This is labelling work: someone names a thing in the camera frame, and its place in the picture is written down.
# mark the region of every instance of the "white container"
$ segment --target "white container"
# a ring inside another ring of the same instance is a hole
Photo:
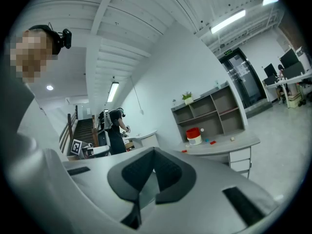
[[[189,97],[189,98],[185,99],[184,102],[185,102],[185,105],[188,105],[188,104],[193,102],[193,98]]]
[[[199,145],[202,142],[201,136],[197,136],[196,138],[187,138],[191,146]]]

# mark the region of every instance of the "fluorescent ceiling light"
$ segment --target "fluorescent ceiling light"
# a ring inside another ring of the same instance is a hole
[[[111,91],[109,92],[107,102],[112,102],[112,101],[113,101],[118,86],[119,86],[119,82],[115,82],[115,81],[114,81],[114,82],[112,83]]]
[[[217,31],[219,31],[220,29],[224,28],[225,26],[229,25],[230,23],[244,17],[246,15],[246,10],[242,10],[238,13],[236,13],[235,15],[231,16],[230,18],[227,18],[226,20],[224,20],[223,22],[219,23],[218,25],[216,25],[215,27],[211,28],[211,33],[215,33]]]
[[[270,4],[270,3],[277,2],[277,1],[278,0],[263,0],[262,5],[267,5],[267,4]]]

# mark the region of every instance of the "desk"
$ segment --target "desk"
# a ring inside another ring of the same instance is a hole
[[[260,139],[249,129],[238,131],[231,135],[219,135],[211,138],[216,143],[202,142],[191,146],[189,142],[182,142],[174,149],[187,150],[189,155],[200,156],[229,165],[233,170],[245,177],[249,177],[251,168],[251,146],[259,144]]]
[[[311,78],[312,77],[312,71],[309,71],[309,72],[306,72],[304,75],[301,75],[301,76],[296,76],[294,78],[291,78],[291,79],[283,79],[277,83],[274,83],[272,85],[269,85],[269,86],[264,86],[266,89],[270,89],[270,88],[276,88],[278,85],[281,85],[282,88],[283,88],[283,92],[285,94],[285,98],[286,98],[286,103],[287,103],[287,108],[290,108],[290,105],[289,105],[289,100],[288,100],[288,95],[287,95],[287,91],[286,91],[286,88],[285,88],[285,84],[294,84],[294,83],[297,83],[297,82],[301,82],[303,79],[307,79],[307,78]]]
[[[124,140],[132,140],[135,149],[141,147],[159,147],[159,143],[156,137],[157,130],[146,131],[139,134],[129,134]]]

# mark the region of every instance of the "glass door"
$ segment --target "glass door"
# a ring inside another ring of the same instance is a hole
[[[248,108],[263,98],[266,98],[257,74],[240,49],[225,56],[220,62],[231,77],[244,108]]]
[[[236,72],[236,70],[233,68],[233,66],[230,64],[228,60],[225,61],[222,65],[227,71],[228,75],[230,76],[232,82],[234,83],[234,86],[237,89],[237,92],[243,103],[244,108],[249,107],[250,102],[249,102],[247,91],[243,84],[243,80],[239,77],[238,73]]]

